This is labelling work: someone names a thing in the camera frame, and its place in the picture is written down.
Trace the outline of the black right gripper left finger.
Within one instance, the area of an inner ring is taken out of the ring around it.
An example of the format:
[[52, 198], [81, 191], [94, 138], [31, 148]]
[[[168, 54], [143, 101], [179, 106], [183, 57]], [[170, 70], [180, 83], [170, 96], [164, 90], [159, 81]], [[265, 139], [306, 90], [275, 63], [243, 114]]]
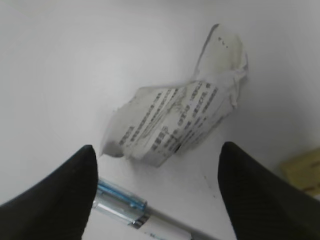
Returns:
[[92, 145], [84, 145], [39, 183], [0, 206], [2, 240], [80, 240], [98, 188]]

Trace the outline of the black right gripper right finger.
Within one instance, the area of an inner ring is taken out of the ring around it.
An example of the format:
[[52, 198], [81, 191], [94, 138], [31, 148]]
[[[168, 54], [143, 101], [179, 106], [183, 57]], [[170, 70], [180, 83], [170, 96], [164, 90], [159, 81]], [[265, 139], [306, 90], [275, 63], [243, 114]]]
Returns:
[[320, 202], [274, 175], [233, 142], [221, 148], [217, 180], [238, 240], [320, 238]]

